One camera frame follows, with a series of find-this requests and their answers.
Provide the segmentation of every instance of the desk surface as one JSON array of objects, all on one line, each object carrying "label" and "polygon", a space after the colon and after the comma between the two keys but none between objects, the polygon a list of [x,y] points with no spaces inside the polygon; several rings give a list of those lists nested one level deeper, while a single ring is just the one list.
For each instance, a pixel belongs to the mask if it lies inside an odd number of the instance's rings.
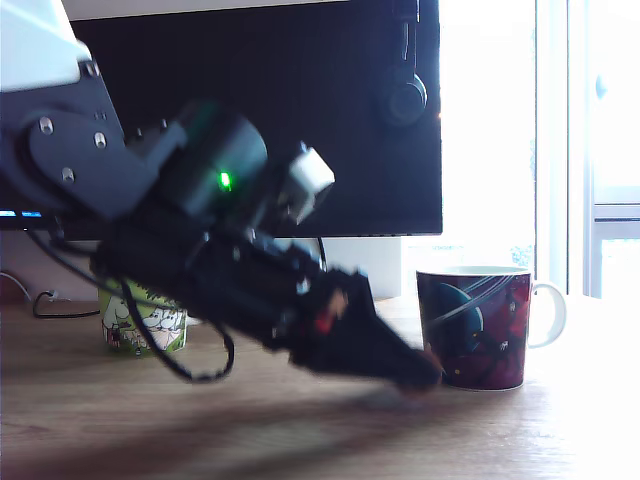
[{"label": "desk surface", "polygon": [[[415,299],[378,307],[421,343]],[[243,339],[229,379],[188,385],[154,358],[105,352],[97,317],[3,307],[2,478],[637,479],[638,320],[570,298],[561,338],[527,353],[522,388],[439,387],[411,402]],[[212,331],[188,333],[183,361],[224,361]]]}]

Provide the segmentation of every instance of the coffee mug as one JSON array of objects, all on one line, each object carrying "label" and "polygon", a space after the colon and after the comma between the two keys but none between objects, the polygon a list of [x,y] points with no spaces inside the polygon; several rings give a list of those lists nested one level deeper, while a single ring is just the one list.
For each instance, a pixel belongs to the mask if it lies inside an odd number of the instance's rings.
[{"label": "coffee mug", "polygon": [[[524,381],[527,347],[555,341],[564,329],[564,295],[550,283],[534,282],[520,267],[452,267],[417,272],[425,349],[440,359],[443,383],[473,390],[506,390]],[[528,341],[533,293],[547,289],[555,318],[546,338]]]},{"label": "coffee mug", "polygon": [[[110,281],[109,286],[118,284]],[[128,282],[134,298],[148,300],[156,307],[138,305],[142,323],[151,333],[155,344],[167,352],[173,352],[185,346],[187,341],[187,312],[178,308],[167,298],[151,292],[134,282]],[[100,313],[102,317],[102,335],[112,351],[134,353],[141,356],[151,352],[147,341],[133,324],[131,312],[126,302],[110,292],[98,291]]]}]

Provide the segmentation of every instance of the paper cup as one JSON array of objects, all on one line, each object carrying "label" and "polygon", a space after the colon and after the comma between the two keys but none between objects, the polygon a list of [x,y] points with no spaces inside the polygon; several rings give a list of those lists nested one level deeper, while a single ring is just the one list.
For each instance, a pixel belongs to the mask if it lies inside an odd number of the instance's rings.
[{"label": "paper cup", "polygon": [[[148,307],[138,304],[142,321],[162,350],[174,352],[185,346],[187,341],[187,312],[175,306],[175,302],[149,291],[135,282],[128,282],[134,298],[152,301],[164,307]],[[108,283],[114,288],[116,282]],[[98,291],[102,334],[110,350],[115,352],[144,355],[151,352],[147,341],[135,328],[131,312],[126,302],[105,290]]]}]

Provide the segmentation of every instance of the black headphones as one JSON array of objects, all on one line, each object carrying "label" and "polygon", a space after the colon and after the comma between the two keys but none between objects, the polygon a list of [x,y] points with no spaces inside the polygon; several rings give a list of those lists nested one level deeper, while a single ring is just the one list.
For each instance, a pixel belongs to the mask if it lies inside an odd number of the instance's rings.
[{"label": "black headphones", "polygon": [[402,42],[395,65],[383,78],[381,110],[389,125],[408,127],[420,119],[427,106],[427,89],[416,73],[420,0],[394,0],[393,14],[400,21]]}]

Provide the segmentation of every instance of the white mug handle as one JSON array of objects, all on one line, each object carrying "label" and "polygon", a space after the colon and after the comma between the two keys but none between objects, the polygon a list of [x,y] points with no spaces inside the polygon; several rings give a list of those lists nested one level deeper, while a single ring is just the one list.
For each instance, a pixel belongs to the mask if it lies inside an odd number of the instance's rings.
[{"label": "white mug handle", "polygon": [[560,336],[560,334],[564,330],[565,324],[567,323],[567,302],[562,292],[560,292],[560,289],[553,283],[534,282],[533,288],[531,289],[531,299],[533,300],[533,294],[536,292],[536,290],[540,290],[543,288],[549,290],[549,293],[551,293],[553,304],[556,307],[556,314],[555,318],[553,319],[553,325],[551,325],[551,328],[547,333],[547,338],[545,338],[540,343],[534,344],[529,343],[529,340],[527,339],[529,348],[546,347],[547,345],[553,343]]}]

